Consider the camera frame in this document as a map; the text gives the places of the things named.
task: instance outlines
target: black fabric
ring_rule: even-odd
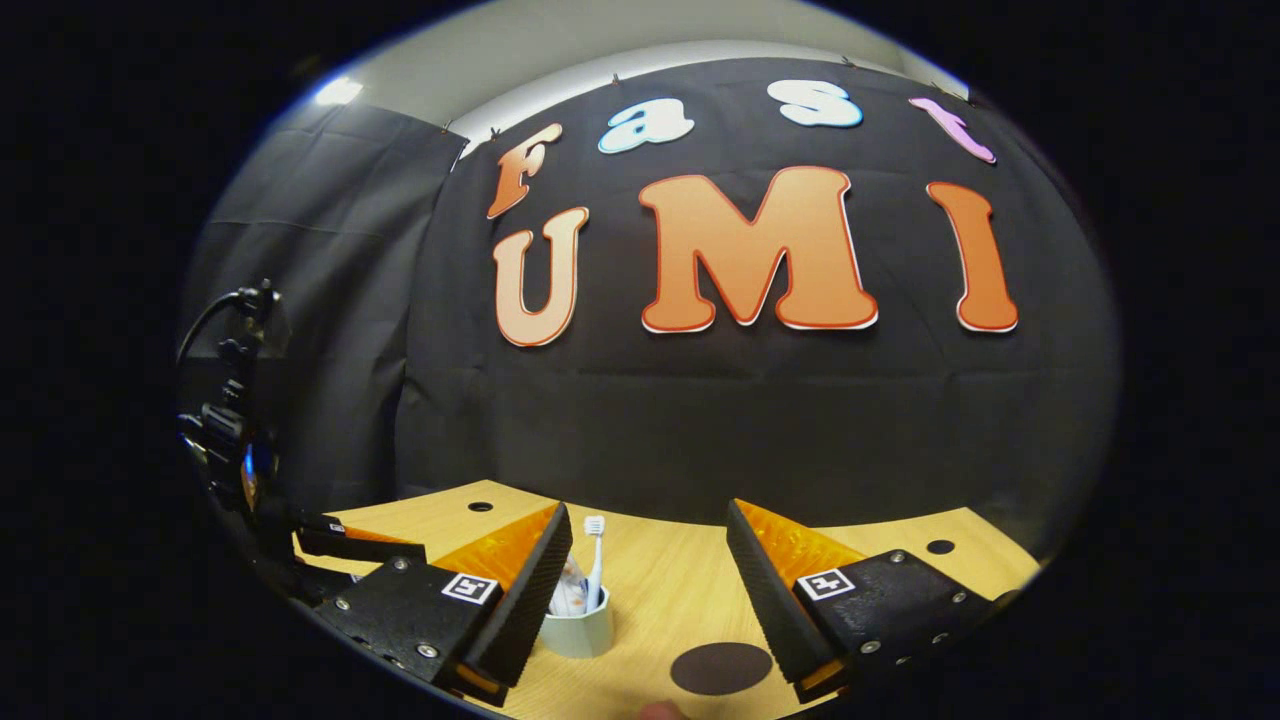
[[[803,127],[767,86],[822,79],[864,113],[856,128]],[[604,155],[618,110],[684,101],[696,126],[664,145]],[[952,141],[910,97],[929,97],[991,147],[995,167]],[[529,196],[485,219],[498,158],[550,123]],[[1119,392],[1119,328],[1100,259],[1041,164],[1009,123],[932,87],[829,63],[742,59],[672,68],[561,102],[503,129],[458,161],[415,273],[408,365],[396,428],[399,486],[431,491],[493,478],[541,495],[636,515],[723,521],[742,497],[813,527],[870,523],[969,506],[1037,556],[1080,507],[1101,464]],[[846,209],[872,328],[796,332],[773,307],[732,322],[705,269],[717,320],[655,336],[655,223],[646,184],[704,174],[748,218],[773,174],[823,165],[852,181]],[[964,291],[933,181],[986,196],[1019,327],[982,336],[955,318]],[[517,348],[493,307],[493,246],[529,229],[525,297],[548,292],[541,227],[590,209],[579,293],[554,342]]]
[[[279,430],[276,489],[332,511],[397,497],[393,421],[415,255],[465,138],[365,105],[302,102],[279,119],[211,213],[188,273],[183,323],[269,277],[292,337],[264,355],[256,411]],[[180,402],[211,398],[214,343],[197,338]]]

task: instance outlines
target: pink letter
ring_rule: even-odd
[[[991,163],[992,165],[996,164],[996,154],[982,145],[978,145],[974,138],[969,137],[969,133],[964,131],[965,124],[964,120],[960,119],[960,115],[947,113],[941,105],[927,97],[913,97],[908,100],[908,102],[928,113],[931,118],[942,126],[942,129],[947,131],[951,140],[959,142],[960,147],[968,150],[970,155],[984,163]]]

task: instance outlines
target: toothpaste tube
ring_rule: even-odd
[[[577,566],[572,555],[564,562],[547,612],[559,618],[586,614],[586,575],[582,574],[582,569]]]

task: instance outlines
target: white cup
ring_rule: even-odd
[[[586,615],[547,615],[538,637],[547,650],[564,657],[595,657],[613,646],[613,609],[609,589],[600,588],[600,606]]]

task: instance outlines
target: blue letter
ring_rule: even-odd
[[[632,105],[609,119],[613,128],[600,138],[600,152],[626,152],[645,142],[671,142],[694,129],[685,119],[685,104],[660,97]]]
[[[780,110],[801,126],[850,128],[863,122],[863,111],[849,101],[849,94],[829,82],[780,79],[769,85],[769,97],[790,102]]]

